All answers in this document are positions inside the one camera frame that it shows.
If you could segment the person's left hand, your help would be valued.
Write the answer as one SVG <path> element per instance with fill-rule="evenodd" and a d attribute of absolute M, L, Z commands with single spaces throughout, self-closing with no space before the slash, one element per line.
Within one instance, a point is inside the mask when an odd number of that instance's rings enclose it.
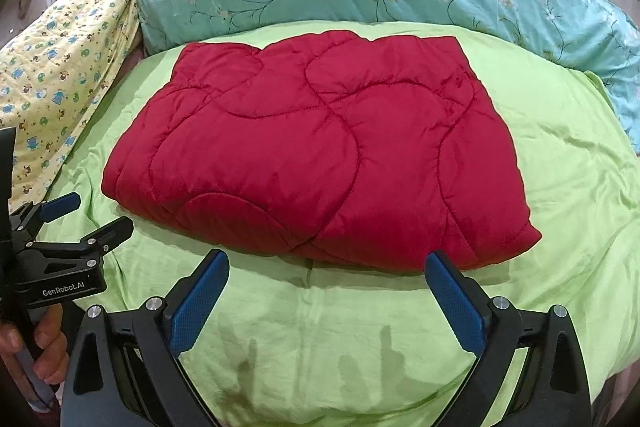
<path fill-rule="evenodd" d="M 36 376 L 48 385 L 61 384 L 66 375 L 70 356 L 67 353 L 67 338 L 62 332 L 63 308 L 53 305 L 47 309 L 35 328 L 36 345 L 42 350 L 34 363 Z M 28 378 L 18 363 L 16 355 L 25 347 L 23 338 L 14 325 L 1 324 L 1 358 L 14 383 L 24 387 Z"/>

